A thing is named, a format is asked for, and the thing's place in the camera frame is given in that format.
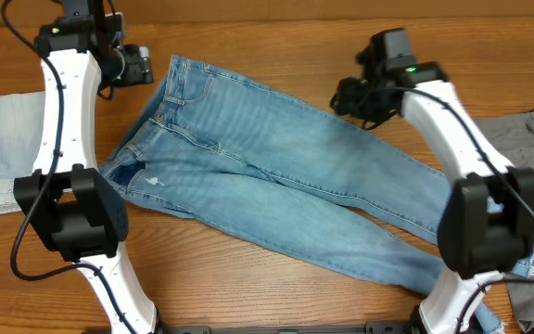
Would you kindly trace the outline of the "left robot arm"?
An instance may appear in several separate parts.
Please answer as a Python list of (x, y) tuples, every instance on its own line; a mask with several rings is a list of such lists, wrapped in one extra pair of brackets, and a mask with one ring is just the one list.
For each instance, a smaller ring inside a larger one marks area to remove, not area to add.
[[(40, 28), (29, 47), (41, 60), (44, 123), (29, 176), (15, 179), (13, 195), (25, 214), (10, 268), (25, 281), (72, 270), (89, 282), (111, 333), (162, 333), (156, 305), (146, 296), (126, 250), (123, 198), (98, 171), (95, 103), (104, 90), (153, 83), (146, 47), (127, 45), (125, 19), (103, 0), (67, 0), (63, 13)], [(20, 243), (33, 228), (64, 266), (39, 275), (19, 270)]]

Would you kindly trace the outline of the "blue denim jeans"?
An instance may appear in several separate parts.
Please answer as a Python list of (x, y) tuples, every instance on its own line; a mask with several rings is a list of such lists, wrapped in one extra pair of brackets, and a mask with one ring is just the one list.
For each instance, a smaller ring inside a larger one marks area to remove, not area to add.
[(421, 294), (447, 177), (333, 114), (206, 62), (168, 72), (101, 174), (131, 203), (364, 281)]

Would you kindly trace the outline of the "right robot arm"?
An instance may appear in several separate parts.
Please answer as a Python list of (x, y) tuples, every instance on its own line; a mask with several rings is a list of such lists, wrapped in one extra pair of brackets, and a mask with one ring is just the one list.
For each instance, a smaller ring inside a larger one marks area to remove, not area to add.
[(419, 62), (405, 29), (373, 35), (356, 56), (359, 78), (339, 81), (330, 106), (374, 129), (401, 116), (436, 155), (451, 195), (438, 231), (445, 263), (407, 321), (375, 321), (374, 333), (466, 333), (494, 284), (534, 249), (534, 171), (516, 168), (481, 133), (436, 62)]

